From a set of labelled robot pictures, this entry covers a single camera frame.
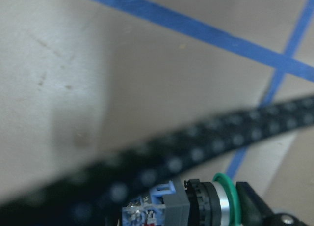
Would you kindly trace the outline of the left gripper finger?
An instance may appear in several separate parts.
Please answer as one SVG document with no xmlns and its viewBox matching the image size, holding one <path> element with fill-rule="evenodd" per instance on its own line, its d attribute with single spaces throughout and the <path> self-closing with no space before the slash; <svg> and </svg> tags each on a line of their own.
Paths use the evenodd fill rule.
<svg viewBox="0 0 314 226">
<path fill-rule="evenodd" d="M 275 214 L 248 182 L 237 182 L 236 190 L 240 200 L 241 222 L 244 226 L 276 225 Z"/>
</svg>

